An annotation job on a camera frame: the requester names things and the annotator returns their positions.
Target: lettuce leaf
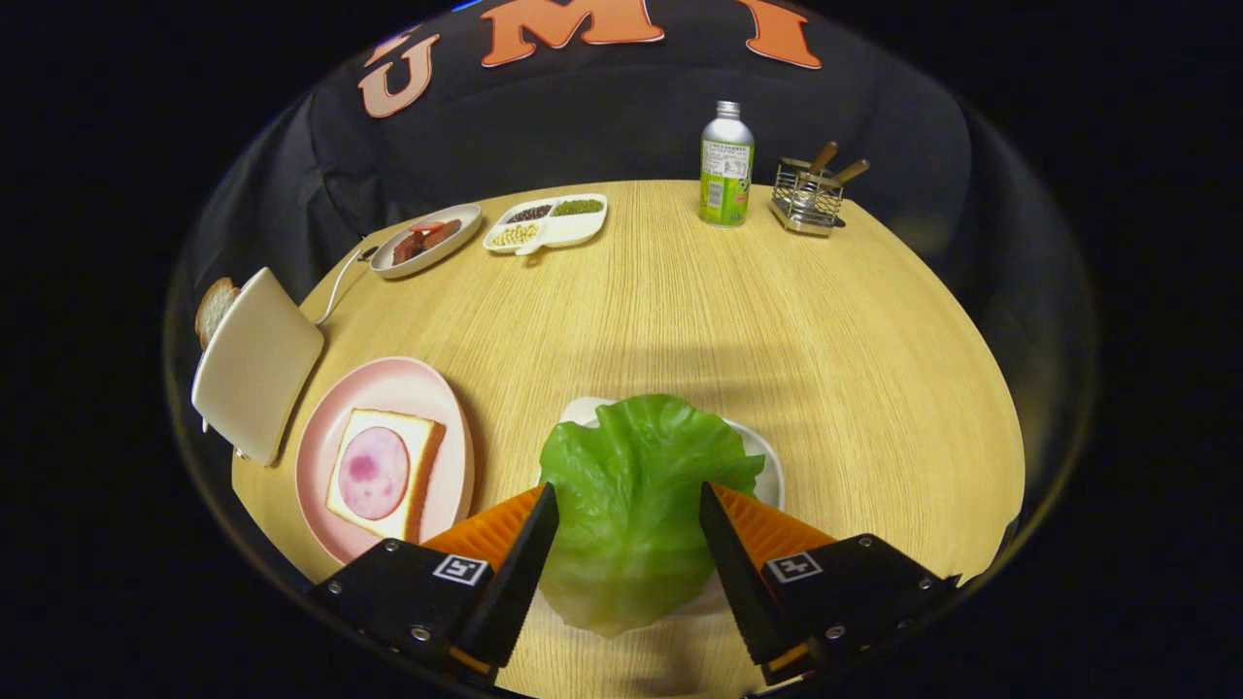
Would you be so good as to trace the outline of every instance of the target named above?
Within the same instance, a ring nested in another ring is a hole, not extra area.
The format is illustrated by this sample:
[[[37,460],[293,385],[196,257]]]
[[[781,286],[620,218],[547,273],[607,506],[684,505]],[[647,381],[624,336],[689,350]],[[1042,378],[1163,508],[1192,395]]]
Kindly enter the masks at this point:
[[[700,484],[755,498],[764,458],[747,456],[720,417],[672,396],[595,409],[599,428],[548,435],[541,483],[561,526],[539,588],[567,624],[613,638],[692,601],[712,573],[699,525]]]

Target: utensil holder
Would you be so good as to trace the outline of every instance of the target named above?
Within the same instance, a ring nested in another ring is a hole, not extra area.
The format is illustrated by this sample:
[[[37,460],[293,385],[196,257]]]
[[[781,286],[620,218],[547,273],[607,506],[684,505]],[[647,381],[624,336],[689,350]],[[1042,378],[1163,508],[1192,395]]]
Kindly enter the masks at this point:
[[[829,235],[839,224],[844,187],[828,170],[810,172],[812,163],[782,158],[773,184],[773,210],[786,230]]]

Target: orange letter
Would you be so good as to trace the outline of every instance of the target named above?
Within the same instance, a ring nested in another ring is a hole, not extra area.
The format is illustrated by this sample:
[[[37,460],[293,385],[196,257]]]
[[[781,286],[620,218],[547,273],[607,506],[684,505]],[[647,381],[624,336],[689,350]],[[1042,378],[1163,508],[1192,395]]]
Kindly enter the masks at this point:
[[[562,49],[588,15],[592,29],[583,32],[584,44],[638,44],[665,37],[664,30],[648,19],[644,0],[572,0],[568,5],[513,0],[480,15],[492,20],[492,52],[484,56],[484,67],[495,68],[534,53],[536,45],[522,39],[523,29],[546,45]]]
[[[380,44],[379,46],[377,46],[375,51],[372,51],[372,57],[368,58],[365,63],[363,63],[363,67],[365,68],[367,66],[369,66],[369,65],[374,63],[377,60],[379,60],[379,57],[383,56],[384,53],[388,53],[389,51],[397,49],[397,46],[399,44],[401,44],[403,41],[405,41],[411,34],[414,34],[415,31],[418,31],[418,29],[420,26],[423,26],[423,25],[414,25],[414,27],[408,29],[408,30],[403,31],[401,34],[394,36],[393,39],[389,39],[384,44]]]
[[[763,0],[738,0],[751,7],[756,20],[756,37],[747,40],[747,49],[761,56],[794,63],[804,68],[819,68],[820,60],[807,50],[803,26],[807,17]]]
[[[440,39],[439,34],[429,36],[401,53],[410,68],[410,83],[401,92],[389,95],[388,91],[388,81],[384,76],[393,67],[393,63],[384,63],[358,83],[358,88],[363,91],[363,106],[367,107],[368,114],[377,119],[392,117],[423,95],[428,83],[431,82],[431,45],[438,39]]]

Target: sandwich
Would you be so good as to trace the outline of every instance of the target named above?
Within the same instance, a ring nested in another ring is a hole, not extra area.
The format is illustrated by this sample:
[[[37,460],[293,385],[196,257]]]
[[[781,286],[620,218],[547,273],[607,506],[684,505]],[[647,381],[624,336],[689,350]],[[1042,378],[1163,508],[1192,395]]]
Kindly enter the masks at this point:
[[[445,427],[435,420],[354,408],[328,476],[328,511],[382,539],[418,544],[444,437]]]

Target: bottle label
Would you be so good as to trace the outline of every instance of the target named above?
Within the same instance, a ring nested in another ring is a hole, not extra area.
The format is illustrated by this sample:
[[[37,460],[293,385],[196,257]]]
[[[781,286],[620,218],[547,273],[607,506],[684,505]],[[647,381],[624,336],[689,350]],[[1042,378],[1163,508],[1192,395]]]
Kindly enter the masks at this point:
[[[700,218],[741,225],[747,218],[755,146],[704,139],[700,155]]]

